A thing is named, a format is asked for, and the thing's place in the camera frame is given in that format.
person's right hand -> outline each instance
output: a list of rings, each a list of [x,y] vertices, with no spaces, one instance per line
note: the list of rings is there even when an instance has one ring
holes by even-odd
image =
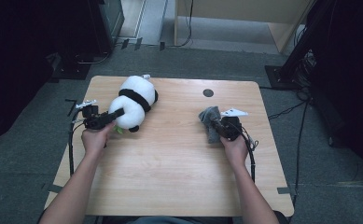
[[[239,167],[245,168],[245,159],[247,158],[248,150],[244,138],[240,135],[234,141],[224,137],[221,137],[220,139],[225,147],[225,153],[227,154],[228,161],[233,170]]]

black dot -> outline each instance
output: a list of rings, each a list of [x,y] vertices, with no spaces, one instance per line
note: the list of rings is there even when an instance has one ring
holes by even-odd
[[[210,89],[205,89],[203,91],[203,95],[206,96],[206,97],[212,97],[214,95],[214,92]]]

gray cloth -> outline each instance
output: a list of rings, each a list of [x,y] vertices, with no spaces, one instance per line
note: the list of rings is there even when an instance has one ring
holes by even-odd
[[[219,113],[218,106],[210,106],[199,114],[199,119],[206,126],[208,132],[208,143],[219,143],[219,134],[216,129],[211,125],[211,121],[216,119],[221,119],[221,114]]]

black band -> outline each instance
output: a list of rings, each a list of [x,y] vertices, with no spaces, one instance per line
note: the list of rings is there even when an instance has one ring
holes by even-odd
[[[129,89],[123,89],[119,91],[119,96],[124,95],[126,97],[131,98],[135,102],[137,102],[139,105],[141,105],[145,112],[148,112],[151,109],[151,106],[149,105],[148,101],[144,99],[140,94],[133,90]]]

person's left hand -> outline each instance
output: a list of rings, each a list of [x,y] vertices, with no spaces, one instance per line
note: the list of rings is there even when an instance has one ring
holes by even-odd
[[[108,134],[115,126],[115,122],[107,124],[102,130],[86,129],[82,132],[82,142],[85,147],[86,156],[93,155],[101,157],[103,155],[103,149],[108,139]]]

